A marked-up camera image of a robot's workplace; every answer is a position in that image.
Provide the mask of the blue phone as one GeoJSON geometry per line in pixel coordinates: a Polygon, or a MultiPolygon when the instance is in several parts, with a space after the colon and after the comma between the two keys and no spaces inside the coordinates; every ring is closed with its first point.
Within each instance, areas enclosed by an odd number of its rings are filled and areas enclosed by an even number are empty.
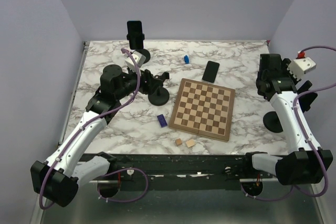
{"type": "MultiPolygon", "coordinates": [[[[309,89],[311,87],[312,87],[312,83],[309,80],[307,80],[298,89],[298,94],[309,91],[309,89]]],[[[311,93],[305,94],[305,95],[303,95],[299,98],[299,103],[300,103],[301,110],[302,110],[303,113],[305,113],[305,112],[307,112],[311,109],[311,105],[317,97],[318,97],[318,94],[316,92],[311,92],[311,93]]]]}

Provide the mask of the silver black smartphone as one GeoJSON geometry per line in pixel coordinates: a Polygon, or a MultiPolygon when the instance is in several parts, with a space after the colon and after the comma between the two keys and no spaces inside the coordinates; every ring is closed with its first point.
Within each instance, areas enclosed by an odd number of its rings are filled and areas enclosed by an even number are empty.
{"type": "Polygon", "coordinates": [[[202,76],[202,81],[214,83],[220,64],[214,61],[208,61],[202,76]]]}

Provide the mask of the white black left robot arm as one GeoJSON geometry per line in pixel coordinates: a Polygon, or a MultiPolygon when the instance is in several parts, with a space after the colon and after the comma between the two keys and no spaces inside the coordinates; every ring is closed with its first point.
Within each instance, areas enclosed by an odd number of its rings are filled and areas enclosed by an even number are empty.
{"type": "Polygon", "coordinates": [[[153,95],[169,79],[168,72],[159,76],[140,70],[137,64],[123,72],[118,65],[108,65],[100,76],[100,85],[89,100],[79,123],[68,138],[44,162],[35,161],[30,173],[33,188],[39,194],[39,206],[49,209],[44,200],[65,207],[71,203],[80,186],[97,177],[112,179],[126,171],[119,169],[116,158],[101,152],[78,165],[84,151],[122,108],[131,104],[138,93],[153,95]]]}

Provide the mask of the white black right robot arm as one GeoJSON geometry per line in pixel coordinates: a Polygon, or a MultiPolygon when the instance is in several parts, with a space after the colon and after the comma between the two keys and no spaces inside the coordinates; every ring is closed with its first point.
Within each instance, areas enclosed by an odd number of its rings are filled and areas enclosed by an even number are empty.
{"type": "Polygon", "coordinates": [[[296,84],[316,68],[309,57],[282,59],[279,54],[260,55],[256,87],[258,94],[270,102],[287,140],[289,154],[278,157],[257,153],[241,165],[249,178],[260,171],[277,177],[282,185],[317,184],[331,165],[330,150],[323,150],[304,117],[299,98],[308,92],[298,91],[296,84]]]}

